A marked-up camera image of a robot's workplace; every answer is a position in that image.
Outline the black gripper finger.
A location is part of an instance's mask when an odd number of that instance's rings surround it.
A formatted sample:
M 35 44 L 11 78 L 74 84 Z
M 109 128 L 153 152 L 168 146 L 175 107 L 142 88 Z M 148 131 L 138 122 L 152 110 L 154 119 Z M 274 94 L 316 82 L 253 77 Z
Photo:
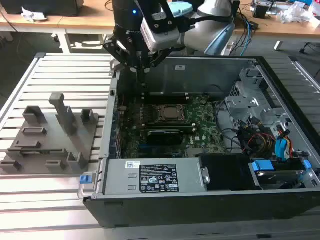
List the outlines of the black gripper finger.
M 172 48 L 163 49 L 155 53 L 144 50 L 140 57 L 140 70 L 141 74 L 146 74 L 150 68 L 157 67 L 166 57 L 173 52 Z
M 127 39 L 124 49 L 121 48 L 118 42 L 117 38 L 112 35 L 103 43 L 103 47 L 125 68 L 137 74 L 140 64 L 132 39 L 130 37 Z

